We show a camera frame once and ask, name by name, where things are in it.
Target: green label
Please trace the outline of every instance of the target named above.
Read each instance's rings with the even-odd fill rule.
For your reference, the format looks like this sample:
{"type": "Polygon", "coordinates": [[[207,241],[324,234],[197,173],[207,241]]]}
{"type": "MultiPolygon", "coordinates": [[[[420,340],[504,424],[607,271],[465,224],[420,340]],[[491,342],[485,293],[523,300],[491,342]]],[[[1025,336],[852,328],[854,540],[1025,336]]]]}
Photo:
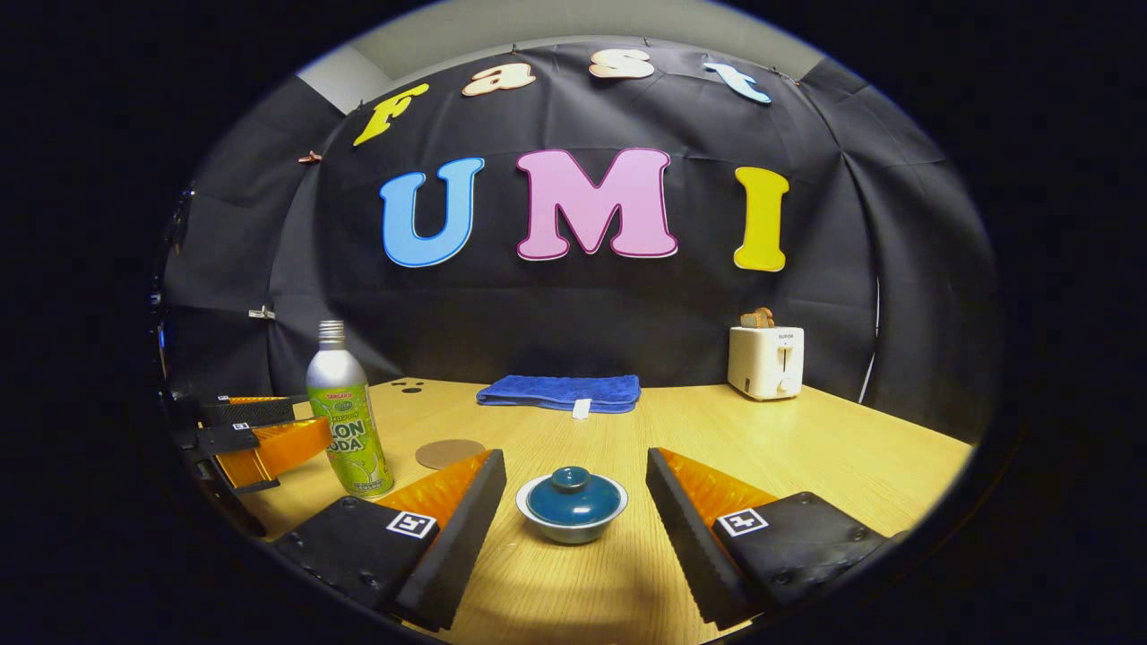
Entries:
{"type": "Polygon", "coordinates": [[[307,388],[307,394],[314,415],[330,421],[327,458],[346,492],[376,497],[390,490],[395,480],[382,454],[366,386],[307,388]]]}

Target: letter m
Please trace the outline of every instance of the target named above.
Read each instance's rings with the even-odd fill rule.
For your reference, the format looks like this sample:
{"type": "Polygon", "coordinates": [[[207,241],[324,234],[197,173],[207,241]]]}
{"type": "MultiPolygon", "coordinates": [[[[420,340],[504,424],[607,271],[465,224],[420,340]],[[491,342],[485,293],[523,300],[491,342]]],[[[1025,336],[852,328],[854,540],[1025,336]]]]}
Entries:
{"type": "Polygon", "coordinates": [[[614,157],[600,186],[594,186],[565,150],[538,150],[517,160],[530,177],[530,223],[517,246],[524,259],[556,259],[570,243],[557,234],[559,213],[586,254],[598,252],[614,213],[621,210],[621,232],[609,247],[626,257],[666,257],[677,252],[665,219],[662,172],[669,155],[648,148],[627,148],[614,157]]]}

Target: gaiwan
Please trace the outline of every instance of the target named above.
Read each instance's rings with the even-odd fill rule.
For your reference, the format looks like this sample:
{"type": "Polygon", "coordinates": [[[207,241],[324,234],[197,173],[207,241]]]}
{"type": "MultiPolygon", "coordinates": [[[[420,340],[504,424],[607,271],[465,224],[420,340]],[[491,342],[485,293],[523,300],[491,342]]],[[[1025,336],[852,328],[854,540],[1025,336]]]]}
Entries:
{"type": "Polygon", "coordinates": [[[622,484],[579,466],[530,480],[517,491],[522,514],[562,544],[598,539],[626,504],[629,495],[622,484]]]}

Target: white bowl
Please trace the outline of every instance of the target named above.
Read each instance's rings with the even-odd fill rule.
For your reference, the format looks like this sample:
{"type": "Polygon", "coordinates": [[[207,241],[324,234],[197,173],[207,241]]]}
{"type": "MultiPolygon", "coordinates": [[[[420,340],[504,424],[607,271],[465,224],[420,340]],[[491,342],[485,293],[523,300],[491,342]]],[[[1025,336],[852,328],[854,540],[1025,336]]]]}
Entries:
{"type": "Polygon", "coordinates": [[[562,544],[585,544],[586,542],[598,539],[601,537],[601,534],[606,533],[606,528],[609,526],[609,522],[614,521],[614,518],[617,515],[621,515],[622,511],[625,510],[625,506],[630,502],[630,496],[625,492],[625,488],[623,488],[622,484],[604,475],[594,475],[606,480],[617,489],[617,494],[622,498],[617,508],[604,520],[599,520],[590,524],[577,524],[571,527],[547,522],[535,515],[533,511],[530,511],[529,498],[530,492],[533,491],[533,487],[541,482],[549,481],[551,476],[553,475],[541,475],[540,477],[535,477],[525,482],[525,485],[517,489],[517,510],[521,511],[522,514],[525,515],[531,522],[537,524],[546,537],[553,539],[554,542],[561,542],[562,544]]]}

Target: table surface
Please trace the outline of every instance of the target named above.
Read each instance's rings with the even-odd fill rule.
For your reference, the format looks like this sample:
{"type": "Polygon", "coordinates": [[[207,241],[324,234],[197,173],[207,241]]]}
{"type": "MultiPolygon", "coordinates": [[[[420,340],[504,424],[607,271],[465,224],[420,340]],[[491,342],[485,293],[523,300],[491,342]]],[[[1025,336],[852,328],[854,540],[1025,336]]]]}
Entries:
{"type": "MultiPolygon", "coordinates": [[[[778,497],[812,491],[883,535],[913,527],[959,474],[972,446],[822,391],[756,402],[728,386],[643,388],[632,412],[591,414],[484,406],[485,386],[398,379],[370,388],[398,490],[434,473],[422,445],[470,438],[500,448],[506,490],[447,643],[704,643],[689,595],[645,484],[647,450],[661,446],[778,497]],[[404,393],[418,387],[421,391],[404,393]],[[629,507],[590,544],[548,542],[515,505],[517,489],[578,465],[625,487],[629,507]]],[[[312,415],[309,404],[297,418],[312,415]]],[[[241,496],[274,539],[344,495],[326,454],[241,496]]]]}

